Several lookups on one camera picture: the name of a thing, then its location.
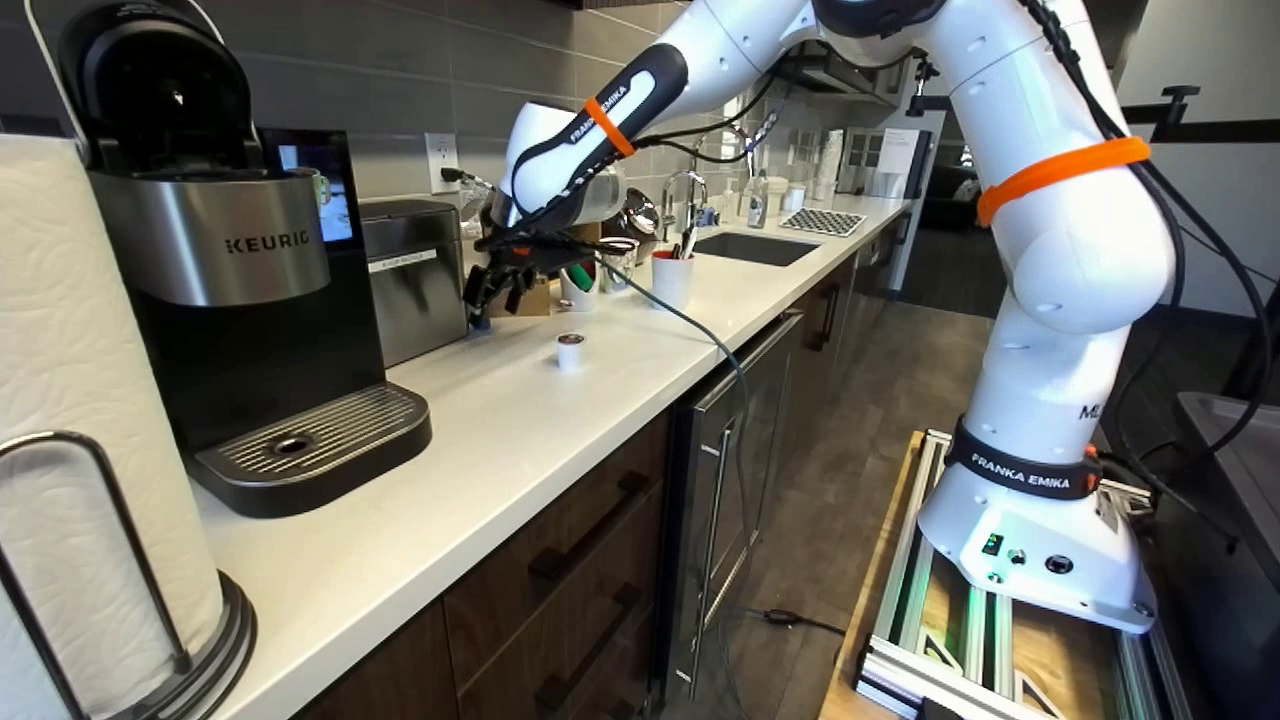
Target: kitchen counter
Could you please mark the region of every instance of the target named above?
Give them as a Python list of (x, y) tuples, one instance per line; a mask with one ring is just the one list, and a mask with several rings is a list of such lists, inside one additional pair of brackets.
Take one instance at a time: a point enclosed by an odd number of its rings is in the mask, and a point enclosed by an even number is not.
[[(906, 211), (841, 209), (860, 211), (841, 241), (769, 230), (819, 244), (788, 267), (697, 256), (685, 311), (741, 350)], [(575, 374), (555, 367), (564, 333), (585, 338)], [(502, 317), (489, 338), (389, 374), (434, 405), (436, 436), (418, 461), (288, 522), (250, 522), (199, 494), (216, 566), (260, 619), (220, 717), (304, 708), (717, 365), (717, 346), (635, 294), (592, 311)]]

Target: kitchen appliance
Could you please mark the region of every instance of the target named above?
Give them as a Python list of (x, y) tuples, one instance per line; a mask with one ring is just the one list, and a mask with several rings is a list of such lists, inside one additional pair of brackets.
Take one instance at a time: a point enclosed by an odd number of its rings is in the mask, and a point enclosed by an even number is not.
[(760, 543), (788, 423), (788, 367), (800, 311), (786, 311), (672, 410), (672, 548), (663, 552), (663, 712), (731, 717), (729, 673), (738, 598)]
[(374, 317), (384, 365), (470, 338), (462, 211), (436, 199), (360, 205)]
[(250, 517), (318, 507), (429, 446), (384, 385), (340, 134), (260, 134), (199, 6), (106, 6), (57, 73), (193, 475)]

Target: dishwasher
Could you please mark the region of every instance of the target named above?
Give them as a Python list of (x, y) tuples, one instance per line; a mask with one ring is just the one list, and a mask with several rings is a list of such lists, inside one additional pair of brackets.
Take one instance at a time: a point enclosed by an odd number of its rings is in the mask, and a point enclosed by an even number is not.
[(738, 591), (760, 543), (788, 423), (800, 311), (757, 333), (672, 405), (672, 497), (663, 552), (663, 717), (707, 717), (729, 673)]

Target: white wall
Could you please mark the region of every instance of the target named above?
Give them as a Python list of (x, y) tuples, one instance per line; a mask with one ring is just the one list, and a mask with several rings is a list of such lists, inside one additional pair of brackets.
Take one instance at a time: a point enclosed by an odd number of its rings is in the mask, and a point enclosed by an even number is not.
[[(1280, 120), (1277, 0), (1153, 0), (1119, 80), (1126, 103), (1199, 86), (1189, 120)], [(1259, 274), (1280, 278), (1280, 143), (1155, 143), (1155, 166)], [(1244, 317), (1230, 267), (1192, 250), (1189, 308)]]

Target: drip tray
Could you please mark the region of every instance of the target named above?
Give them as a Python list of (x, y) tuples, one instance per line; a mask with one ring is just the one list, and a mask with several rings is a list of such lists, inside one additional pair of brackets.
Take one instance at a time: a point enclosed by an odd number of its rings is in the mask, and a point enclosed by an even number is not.
[(193, 455), (193, 475), (243, 517), (320, 507), (434, 446), (429, 400), (374, 385)]
[(780, 230), (848, 235), (858, 226), (860, 226), (860, 218), (852, 218), (852, 211), (800, 209)]

